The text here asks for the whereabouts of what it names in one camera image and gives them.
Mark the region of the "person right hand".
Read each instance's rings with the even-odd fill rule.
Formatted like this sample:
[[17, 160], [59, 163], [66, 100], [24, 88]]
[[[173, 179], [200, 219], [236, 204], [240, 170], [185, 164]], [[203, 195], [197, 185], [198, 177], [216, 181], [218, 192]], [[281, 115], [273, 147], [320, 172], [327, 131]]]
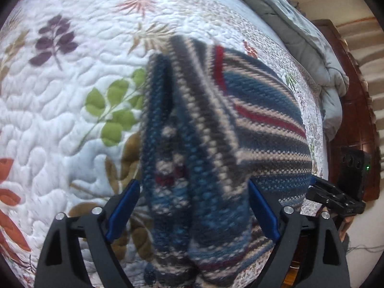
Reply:
[[340, 238], [341, 242], [344, 242], [346, 235], [347, 235], [347, 230], [350, 228], [354, 221], [354, 216], [347, 216], [343, 218], [342, 223], [338, 229], [338, 236]]

